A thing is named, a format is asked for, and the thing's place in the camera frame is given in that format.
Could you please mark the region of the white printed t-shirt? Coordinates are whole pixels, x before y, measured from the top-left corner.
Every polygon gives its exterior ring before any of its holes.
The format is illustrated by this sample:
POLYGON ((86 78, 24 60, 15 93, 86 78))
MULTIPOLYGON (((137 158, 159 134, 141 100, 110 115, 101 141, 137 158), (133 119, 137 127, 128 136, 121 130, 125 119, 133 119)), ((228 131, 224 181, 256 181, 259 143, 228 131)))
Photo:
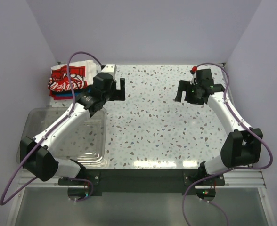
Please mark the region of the white printed t-shirt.
MULTIPOLYGON (((69 64, 69 71, 73 89, 76 91, 93 83, 93 77, 97 75, 97 65, 92 60, 73 62, 69 64)), ((51 67, 48 88, 58 93, 71 91, 67 77, 67 64, 51 67)))

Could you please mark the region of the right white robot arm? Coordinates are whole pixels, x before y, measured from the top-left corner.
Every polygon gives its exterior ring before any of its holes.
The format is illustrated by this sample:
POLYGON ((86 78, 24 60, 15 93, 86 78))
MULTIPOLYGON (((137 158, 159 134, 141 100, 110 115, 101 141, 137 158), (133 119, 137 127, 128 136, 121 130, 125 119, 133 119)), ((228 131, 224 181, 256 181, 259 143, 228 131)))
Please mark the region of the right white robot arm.
POLYGON ((238 111, 229 101, 226 89, 222 84, 216 84, 210 69, 190 71, 191 81, 180 80, 176 102, 185 100, 194 105, 208 105, 221 122, 227 138, 220 154, 208 161, 200 163, 195 180, 221 173, 228 169, 257 163, 260 158, 261 141, 263 137, 260 129, 253 129, 239 118, 238 111))

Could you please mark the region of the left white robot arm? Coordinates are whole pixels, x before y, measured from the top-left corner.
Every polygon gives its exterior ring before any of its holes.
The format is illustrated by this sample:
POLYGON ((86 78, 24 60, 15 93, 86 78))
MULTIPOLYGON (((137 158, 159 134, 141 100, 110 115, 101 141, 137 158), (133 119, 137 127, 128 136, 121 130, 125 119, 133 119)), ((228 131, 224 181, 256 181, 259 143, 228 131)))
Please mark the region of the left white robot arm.
POLYGON ((100 111, 108 101, 124 101, 125 79, 120 78, 120 89, 110 73, 98 73, 93 83, 80 93, 69 108, 48 128, 34 138, 24 137, 20 141, 21 166, 41 181, 54 176, 64 178, 84 178, 85 167, 69 159, 53 156, 62 141, 78 126, 100 111))

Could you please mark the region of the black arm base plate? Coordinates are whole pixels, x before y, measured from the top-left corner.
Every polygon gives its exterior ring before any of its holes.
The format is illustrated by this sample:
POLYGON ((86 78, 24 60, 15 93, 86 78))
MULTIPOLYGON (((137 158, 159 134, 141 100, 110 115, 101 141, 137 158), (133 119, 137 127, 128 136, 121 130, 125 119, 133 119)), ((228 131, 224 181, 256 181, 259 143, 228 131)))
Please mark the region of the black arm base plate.
POLYGON ((68 186, 68 194, 79 197, 84 192, 102 193, 181 193, 193 183, 196 169, 87 169, 80 179, 67 178, 58 180, 60 186, 68 186))

